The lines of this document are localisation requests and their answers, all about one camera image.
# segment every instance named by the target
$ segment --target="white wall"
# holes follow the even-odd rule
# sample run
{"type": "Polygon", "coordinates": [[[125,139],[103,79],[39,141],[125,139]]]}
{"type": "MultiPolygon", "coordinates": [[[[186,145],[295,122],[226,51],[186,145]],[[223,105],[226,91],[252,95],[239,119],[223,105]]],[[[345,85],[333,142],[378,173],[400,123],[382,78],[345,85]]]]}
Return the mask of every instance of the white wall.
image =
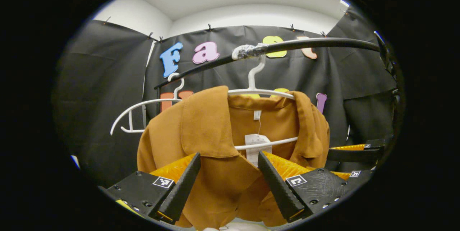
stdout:
{"type": "Polygon", "coordinates": [[[93,18],[115,23],[158,39],[166,37],[172,21],[156,7],[144,0],[114,0],[93,18]]]}
{"type": "Polygon", "coordinates": [[[167,37],[212,28],[263,25],[328,33],[339,20],[318,12],[283,5],[234,5],[206,10],[174,21],[167,37]]]}

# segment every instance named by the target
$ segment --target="white plastic hanger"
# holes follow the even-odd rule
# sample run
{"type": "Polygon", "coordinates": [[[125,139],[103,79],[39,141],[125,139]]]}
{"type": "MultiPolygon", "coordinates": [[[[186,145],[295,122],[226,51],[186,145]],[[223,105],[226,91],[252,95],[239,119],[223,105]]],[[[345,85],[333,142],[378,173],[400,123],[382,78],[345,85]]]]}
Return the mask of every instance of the white plastic hanger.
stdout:
{"type": "MultiPolygon", "coordinates": [[[[277,92],[277,91],[272,91],[272,90],[266,90],[266,89],[257,89],[255,85],[255,74],[258,72],[262,71],[262,69],[265,67],[266,63],[266,55],[262,54],[259,56],[259,65],[249,71],[248,74],[248,82],[249,82],[249,88],[248,89],[235,89],[235,90],[229,90],[229,95],[238,95],[238,94],[266,94],[266,95],[277,95],[281,97],[286,97],[289,99],[294,100],[294,95],[284,93],[284,92],[277,92]]],[[[245,150],[245,149],[250,149],[250,148],[261,148],[261,147],[267,147],[267,146],[272,146],[272,145],[278,145],[278,144],[284,144],[292,141],[296,141],[297,137],[295,138],[287,138],[287,139],[282,139],[279,141],[272,141],[272,142],[267,142],[267,143],[261,143],[261,144],[254,144],[254,145],[243,145],[243,146],[235,146],[236,150],[245,150]]]]}
{"type": "MultiPolygon", "coordinates": [[[[172,73],[169,75],[168,77],[168,82],[171,82],[171,78],[175,75],[178,75],[179,73],[172,73]]],[[[120,119],[125,116],[127,113],[129,114],[129,130],[128,129],[125,129],[125,127],[121,126],[120,128],[126,132],[126,133],[143,133],[145,130],[144,129],[140,129],[140,130],[133,130],[133,109],[135,108],[138,108],[139,106],[142,106],[142,105],[146,105],[148,103],[158,103],[158,102],[180,102],[182,101],[181,99],[178,99],[177,98],[177,93],[179,90],[182,89],[182,87],[184,87],[184,84],[185,84],[185,80],[183,78],[180,79],[181,81],[181,84],[178,88],[174,89],[174,98],[163,98],[163,99],[155,99],[155,100],[148,100],[148,101],[145,101],[145,102],[141,102],[141,103],[137,103],[129,108],[127,108],[124,112],[122,112],[118,118],[115,120],[115,122],[113,123],[112,125],[112,128],[110,129],[110,135],[113,134],[113,131],[115,129],[115,126],[116,124],[118,123],[118,121],[120,121],[120,119]]]]}

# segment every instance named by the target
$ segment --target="ceiling light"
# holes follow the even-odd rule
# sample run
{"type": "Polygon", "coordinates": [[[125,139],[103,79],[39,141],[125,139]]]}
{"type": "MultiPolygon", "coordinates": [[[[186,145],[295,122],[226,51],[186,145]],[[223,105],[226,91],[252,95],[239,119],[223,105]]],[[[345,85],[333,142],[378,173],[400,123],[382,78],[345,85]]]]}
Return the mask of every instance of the ceiling light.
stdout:
{"type": "Polygon", "coordinates": [[[348,3],[346,3],[345,1],[343,0],[340,0],[340,3],[344,4],[346,7],[349,7],[350,5],[348,5],[348,3]]]}

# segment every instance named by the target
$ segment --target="jacket collar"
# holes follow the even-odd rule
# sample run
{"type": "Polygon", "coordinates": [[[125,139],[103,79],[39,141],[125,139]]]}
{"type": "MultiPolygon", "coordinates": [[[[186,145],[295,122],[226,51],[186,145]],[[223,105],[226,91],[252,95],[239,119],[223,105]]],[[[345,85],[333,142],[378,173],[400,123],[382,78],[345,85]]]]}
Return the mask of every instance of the jacket collar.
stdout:
{"type": "MultiPolygon", "coordinates": [[[[293,101],[285,97],[253,98],[228,95],[227,86],[205,89],[183,100],[181,144],[186,154],[200,152],[202,156],[225,158],[238,156],[230,124],[229,106],[260,110],[282,108],[293,101]]],[[[322,146],[315,133],[313,110],[316,109],[302,92],[291,91],[297,107],[299,136],[292,157],[315,158],[322,154],[322,146]]]]}

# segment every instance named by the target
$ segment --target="black curved rod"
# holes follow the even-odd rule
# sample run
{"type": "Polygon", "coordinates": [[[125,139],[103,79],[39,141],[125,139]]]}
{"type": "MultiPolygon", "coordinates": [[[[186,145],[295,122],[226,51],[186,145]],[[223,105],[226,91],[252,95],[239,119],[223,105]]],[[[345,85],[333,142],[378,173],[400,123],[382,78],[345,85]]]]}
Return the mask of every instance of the black curved rod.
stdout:
{"type": "MultiPolygon", "coordinates": [[[[310,38],[307,40],[292,40],[292,41],[282,41],[273,44],[267,44],[264,47],[258,47],[258,52],[262,51],[263,53],[272,53],[276,51],[286,51],[286,50],[295,50],[303,48],[318,48],[318,47],[349,47],[349,48],[360,48],[371,51],[380,51],[378,45],[373,44],[368,41],[354,40],[351,38],[310,38]]],[[[169,83],[172,83],[176,80],[179,80],[183,77],[186,77],[191,74],[200,73],[207,69],[212,69],[217,66],[222,66],[230,62],[235,61],[231,56],[226,56],[223,59],[214,60],[210,63],[200,65],[198,67],[184,71],[176,76],[171,77],[171,82],[165,81],[157,85],[154,89],[165,86],[169,83]]]]}

